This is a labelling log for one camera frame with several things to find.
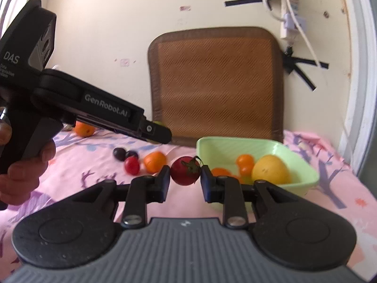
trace metal screw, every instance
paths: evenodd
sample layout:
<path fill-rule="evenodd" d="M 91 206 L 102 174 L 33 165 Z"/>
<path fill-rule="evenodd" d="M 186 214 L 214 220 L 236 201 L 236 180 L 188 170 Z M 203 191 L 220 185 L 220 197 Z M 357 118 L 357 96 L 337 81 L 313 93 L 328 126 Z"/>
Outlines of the metal screw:
<path fill-rule="evenodd" d="M 233 216 L 228 219 L 228 224 L 232 227 L 240 227 L 246 223 L 246 219 L 240 216 Z"/>
<path fill-rule="evenodd" d="M 136 226 L 143 221 L 139 215 L 128 215 L 123 218 L 123 223 L 130 226 Z"/>

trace green basket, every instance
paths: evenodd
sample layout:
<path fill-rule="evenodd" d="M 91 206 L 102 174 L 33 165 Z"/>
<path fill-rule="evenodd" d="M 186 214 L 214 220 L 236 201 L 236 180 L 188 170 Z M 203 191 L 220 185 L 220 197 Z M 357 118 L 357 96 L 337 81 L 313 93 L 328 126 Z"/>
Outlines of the green basket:
<path fill-rule="evenodd" d="M 266 154 L 278 156 L 288 167 L 292 183 L 281 188 L 304 196 L 319 180 L 319 174 L 299 155 L 273 140 L 234 137 L 203 137 L 197 141 L 197 155 L 210 169 L 222 167 L 239 175 L 236 159 L 241 154 L 251 154 L 255 161 Z"/>

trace gray plastic base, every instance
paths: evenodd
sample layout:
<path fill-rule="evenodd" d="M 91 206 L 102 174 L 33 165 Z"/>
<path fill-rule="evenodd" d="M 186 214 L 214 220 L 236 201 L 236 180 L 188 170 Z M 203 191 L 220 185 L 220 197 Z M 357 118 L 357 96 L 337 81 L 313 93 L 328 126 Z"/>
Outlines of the gray plastic base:
<path fill-rule="evenodd" d="M 116 245 L 92 263 L 67 270 L 45 270 L 27 265 L 5 281 L 20 282 L 364 281 L 346 266 L 323 272 L 302 272 L 284 268 L 262 255 L 245 231 L 224 228 L 217 218 L 153 218 L 146 228 L 123 232 Z"/>

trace finger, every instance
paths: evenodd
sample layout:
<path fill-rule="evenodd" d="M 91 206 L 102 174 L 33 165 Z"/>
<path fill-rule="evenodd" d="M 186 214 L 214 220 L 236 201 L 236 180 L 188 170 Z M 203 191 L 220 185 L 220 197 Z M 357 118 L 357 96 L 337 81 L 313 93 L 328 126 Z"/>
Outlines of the finger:
<path fill-rule="evenodd" d="M 8 168 L 8 177 L 13 180 L 26 180 L 39 178 L 48 167 L 47 162 L 42 162 L 40 158 L 32 158 L 15 162 Z"/>
<path fill-rule="evenodd" d="M 41 150 L 40 157 L 42 162 L 48 162 L 53 159 L 56 154 L 56 147 L 53 140 L 50 140 Z"/>
<path fill-rule="evenodd" d="M 39 186 L 39 178 L 28 179 L 27 181 L 16 181 L 10 179 L 6 174 L 0 175 L 0 193 L 9 196 L 24 196 Z"/>
<path fill-rule="evenodd" d="M 6 204 L 10 205 L 21 205 L 22 203 L 26 202 L 30 199 L 30 193 L 22 196 L 11 196 L 7 194 L 0 194 L 0 200 Z"/>
<path fill-rule="evenodd" d="M 12 128 L 8 123 L 0 122 L 0 146 L 9 142 L 12 136 Z"/>

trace red tomato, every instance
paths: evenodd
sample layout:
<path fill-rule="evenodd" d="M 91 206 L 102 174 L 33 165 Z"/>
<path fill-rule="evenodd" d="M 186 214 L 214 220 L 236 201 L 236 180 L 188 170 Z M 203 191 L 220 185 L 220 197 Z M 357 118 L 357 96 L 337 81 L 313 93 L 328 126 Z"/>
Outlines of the red tomato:
<path fill-rule="evenodd" d="M 200 164 L 197 162 L 196 157 L 180 157 L 172 164 L 170 175 L 178 185 L 191 185 L 200 176 Z"/>
<path fill-rule="evenodd" d="M 140 172 L 139 159 L 136 156 L 127 157 L 124 161 L 124 169 L 130 175 L 138 175 Z"/>

